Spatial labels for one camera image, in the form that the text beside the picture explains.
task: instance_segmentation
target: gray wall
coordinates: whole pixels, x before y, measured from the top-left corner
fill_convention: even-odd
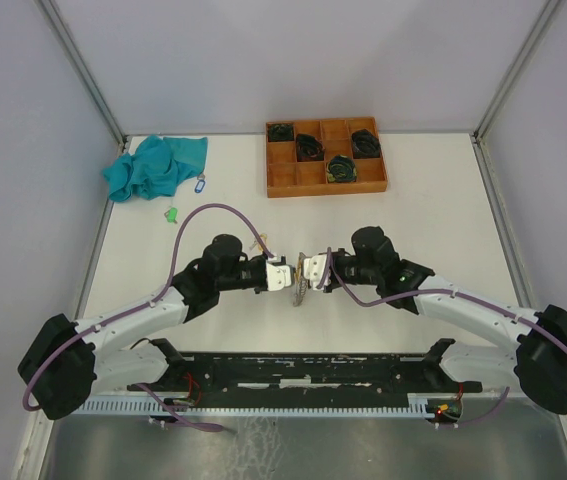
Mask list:
[[[16,366],[71,314],[116,146],[31,0],[0,0],[0,480],[26,414]]]
[[[473,130],[545,0],[57,0],[126,133]]]
[[[533,289],[567,309],[567,2],[488,147]]]

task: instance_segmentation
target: black cable coil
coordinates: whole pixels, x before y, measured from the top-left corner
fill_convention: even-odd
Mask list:
[[[322,161],[325,150],[321,142],[312,135],[299,133],[296,136],[296,156],[299,162]]]
[[[381,144],[369,130],[358,130],[352,134],[352,152],[354,158],[379,158]]]
[[[267,128],[270,142],[293,142],[294,126],[291,123],[275,123]]]
[[[356,182],[356,165],[345,155],[337,155],[327,164],[328,183]]]

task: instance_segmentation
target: teal towel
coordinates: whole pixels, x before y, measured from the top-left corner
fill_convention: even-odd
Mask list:
[[[121,155],[103,170],[110,200],[124,202],[132,194],[147,200],[171,197],[181,182],[203,172],[206,156],[207,138],[147,137],[134,155]]]

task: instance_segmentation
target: wooden tray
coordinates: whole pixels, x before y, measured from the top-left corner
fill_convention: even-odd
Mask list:
[[[294,138],[299,133],[310,134],[325,148],[323,161],[299,162],[296,142],[270,142],[270,125],[292,124]],[[379,158],[355,158],[357,178],[352,183],[328,183],[327,164],[336,155],[352,156],[352,133],[367,129],[379,137],[374,117],[295,120],[266,124],[267,196],[305,197],[311,195],[341,195],[373,193],[387,190],[387,172],[383,153]]]

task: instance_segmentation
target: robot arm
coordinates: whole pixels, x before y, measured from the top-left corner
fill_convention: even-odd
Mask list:
[[[304,260],[303,276],[313,289],[331,292],[342,284],[345,288],[348,284],[373,285],[381,298],[396,298],[387,302],[395,308],[445,320],[472,332],[495,346],[439,341],[439,347],[441,342],[446,344],[440,366],[450,378],[502,386],[518,383],[541,407],[567,413],[567,355],[527,322],[519,321],[535,323],[567,346],[565,310],[550,305],[537,312],[473,294],[427,267],[400,259],[380,227],[355,232],[352,246],[354,255],[340,249]],[[328,263],[332,268],[324,278]]]
[[[62,418],[93,394],[134,383],[154,383],[178,361],[165,339],[123,350],[139,338],[189,322],[218,304],[220,292],[253,288],[256,293],[292,285],[294,270],[280,261],[242,253],[241,242],[219,235],[196,259],[172,278],[171,285],[113,312],[70,322],[65,315],[50,318],[18,367],[29,383],[35,372],[64,342],[82,338],[66,348],[46,369],[32,393],[51,420]],[[147,308],[136,308],[148,305]],[[104,319],[128,313],[106,326]]]

